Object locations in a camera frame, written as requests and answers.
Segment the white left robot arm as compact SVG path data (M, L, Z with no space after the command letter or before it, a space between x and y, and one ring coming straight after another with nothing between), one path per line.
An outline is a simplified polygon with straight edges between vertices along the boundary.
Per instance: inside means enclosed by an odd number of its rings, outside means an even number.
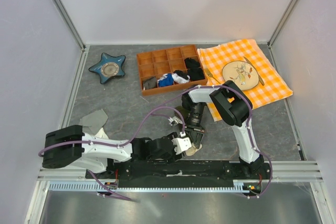
M192 147L187 136L173 132L157 139L135 138L111 140L83 132L81 125L72 125L46 134L45 148L38 156L43 158L43 168L59 169L75 166L92 171L103 178L115 173L114 162L165 161L174 162Z

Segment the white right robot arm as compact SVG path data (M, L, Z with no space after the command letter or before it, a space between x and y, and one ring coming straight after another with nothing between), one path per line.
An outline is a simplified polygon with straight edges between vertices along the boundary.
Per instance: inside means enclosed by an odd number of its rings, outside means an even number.
M233 82L222 86L196 86L182 95L182 108L188 112L185 131L195 147L200 147L205 129L201 126L207 102L213 103L220 118L231 126L239 148L240 172L248 179L254 178L264 163L264 157L257 147L251 126L250 100Z

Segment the olive green underwear cream waistband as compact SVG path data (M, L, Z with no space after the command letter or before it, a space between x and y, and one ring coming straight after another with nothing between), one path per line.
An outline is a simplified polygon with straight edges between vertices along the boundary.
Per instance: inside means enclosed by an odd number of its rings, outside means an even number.
M183 108L181 105L180 106L177 106L175 107L181 114L182 114L182 117L185 121L185 123L187 122L187 118L189 116L189 110ZM194 143L192 143L192 147L189 148L187 151L185 151L185 155L186 156L193 156L196 152L198 152L200 149L202 148L202 144L200 145L199 148L196 148Z

